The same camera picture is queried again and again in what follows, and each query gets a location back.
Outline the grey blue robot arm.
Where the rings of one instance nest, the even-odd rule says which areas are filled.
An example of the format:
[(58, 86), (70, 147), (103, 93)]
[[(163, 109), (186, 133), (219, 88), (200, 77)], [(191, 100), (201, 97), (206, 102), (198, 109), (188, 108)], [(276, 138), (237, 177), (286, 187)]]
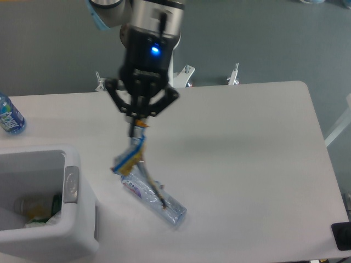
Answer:
[(138, 121), (155, 117), (178, 99), (169, 83), (173, 50), (180, 40), (184, 1), (87, 1), (101, 30), (125, 26), (126, 54), (119, 78), (105, 87), (129, 120), (129, 137)]

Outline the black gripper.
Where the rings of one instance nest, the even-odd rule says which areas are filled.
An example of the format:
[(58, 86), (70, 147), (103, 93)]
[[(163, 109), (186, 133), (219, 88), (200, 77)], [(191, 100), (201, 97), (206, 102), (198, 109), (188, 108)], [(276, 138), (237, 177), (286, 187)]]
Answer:
[[(138, 27), (127, 27), (125, 31), (126, 54), (120, 78), (131, 101), (137, 101), (139, 97), (149, 100), (163, 91), (157, 101), (145, 107), (143, 118), (156, 117), (179, 98), (177, 90), (170, 86), (168, 76), (173, 49), (179, 39), (180, 32), (167, 35)], [(134, 137), (136, 117), (132, 116), (131, 105), (117, 93), (118, 80), (107, 78), (105, 87), (118, 110), (127, 117), (128, 136)]]

